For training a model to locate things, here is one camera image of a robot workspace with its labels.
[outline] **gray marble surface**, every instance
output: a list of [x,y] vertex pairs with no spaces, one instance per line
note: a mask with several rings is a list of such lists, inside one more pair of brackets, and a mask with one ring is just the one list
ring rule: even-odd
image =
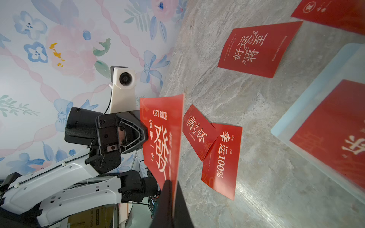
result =
[[204,184],[185,136],[179,181],[198,227],[365,227],[365,205],[270,129],[345,44],[365,36],[304,22],[273,79],[217,68],[233,28],[294,22],[299,0],[191,0],[161,96],[185,93],[211,122],[243,127],[235,200]]

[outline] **red card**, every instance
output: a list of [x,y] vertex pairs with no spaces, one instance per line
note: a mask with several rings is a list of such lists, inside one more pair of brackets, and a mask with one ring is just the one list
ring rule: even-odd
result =
[[175,202],[184,95],[143,98],[139,103],[141,121],[147,127],[149,137],[143,144],[144,162],[161,189],[165,180],[172,181]]
[[234,200],[242,127],[212,124],[220,133],[204,159],[201,180]]
[[223,47],[218,67],[273,78],[302,23],[233,29]]
[[292,17],[365,35],[364,0],[303,0]]
[[217,130],[193,104],[184,115],[182,132],[201,161],[219,136]]
[[290,141],[365,189],[365,84],[342,80]]

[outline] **red card held by gripper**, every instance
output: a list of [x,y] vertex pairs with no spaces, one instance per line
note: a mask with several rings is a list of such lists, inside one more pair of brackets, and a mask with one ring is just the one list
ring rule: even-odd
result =
[[148,130],[143,144],[146,166],[162,189],[165,180],[172,181],[173,206],[180,161],[181,127],[184,95],[143,98],[139,100],[141,122]]

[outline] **floral wallpaper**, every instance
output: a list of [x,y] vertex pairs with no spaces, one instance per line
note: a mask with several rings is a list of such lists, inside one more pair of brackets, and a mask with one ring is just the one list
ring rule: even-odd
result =
[[[0,179],[84,147],[64,141],[72,106],[104,112],[110,66],[137,73],[136,101],[168,77],[187,0],[0,2]],[[113,172],[128,171],[134,153]]]

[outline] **cardboard box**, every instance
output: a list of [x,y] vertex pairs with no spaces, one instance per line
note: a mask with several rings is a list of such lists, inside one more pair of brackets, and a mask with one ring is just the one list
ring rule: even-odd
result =
[[68,219],[68,228],[105,228],[105,207],[99,206],[74,215]]

